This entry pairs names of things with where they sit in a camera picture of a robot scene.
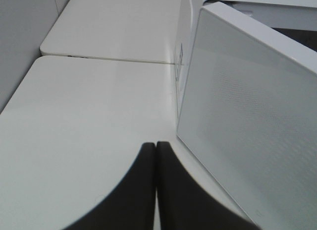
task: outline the perforated panel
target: perforated panel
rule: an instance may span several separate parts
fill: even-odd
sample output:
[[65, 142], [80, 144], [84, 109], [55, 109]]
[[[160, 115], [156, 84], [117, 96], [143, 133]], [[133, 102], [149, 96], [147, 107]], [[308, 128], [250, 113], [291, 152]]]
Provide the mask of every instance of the perforated panel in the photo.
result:
[[202, 10], [178, 135], [263, 229], [316, 229], [315, 73]]

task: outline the black object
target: black object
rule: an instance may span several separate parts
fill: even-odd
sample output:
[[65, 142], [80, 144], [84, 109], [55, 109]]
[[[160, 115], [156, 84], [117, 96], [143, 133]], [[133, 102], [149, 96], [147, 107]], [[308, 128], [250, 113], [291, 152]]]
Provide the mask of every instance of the black object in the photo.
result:
[[259, 230], [206, 193], [184, 169], [168, 142], [158, 142], [156, 154], [162, 230]]
[[144, 143], [117, 187], [66, 230], [152, 230], [156, 196], [154, 168], [155, 145]]

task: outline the white table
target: white table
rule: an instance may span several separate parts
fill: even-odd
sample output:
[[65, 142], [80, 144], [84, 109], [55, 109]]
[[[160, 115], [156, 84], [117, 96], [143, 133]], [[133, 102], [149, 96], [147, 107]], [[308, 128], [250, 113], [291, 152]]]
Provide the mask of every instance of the white table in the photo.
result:
[[180, 0], [70, 0], [43, 55], [173, 63]]
[[175, 135], [172, 67], [42, 57], [0, 115], [0, 229], [61, 229], [107, 196], [143, 142], [169, 141], [195, 180], [242, 211]]

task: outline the white wall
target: white wall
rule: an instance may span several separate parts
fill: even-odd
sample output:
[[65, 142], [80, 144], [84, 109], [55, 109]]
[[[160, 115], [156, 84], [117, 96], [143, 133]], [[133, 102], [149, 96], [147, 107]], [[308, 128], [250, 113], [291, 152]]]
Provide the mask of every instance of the white wall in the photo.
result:
[[0, 0], [0, 112], [40, 56], [40, 44], [67, 0]]

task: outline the gray wall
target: gray wall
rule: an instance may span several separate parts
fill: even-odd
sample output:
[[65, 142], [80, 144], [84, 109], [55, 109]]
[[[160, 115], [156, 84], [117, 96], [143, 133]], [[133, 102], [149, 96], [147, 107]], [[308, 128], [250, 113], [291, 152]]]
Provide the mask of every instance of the gray wall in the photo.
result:
[[0, 0], [0, 112], [68, 0]]

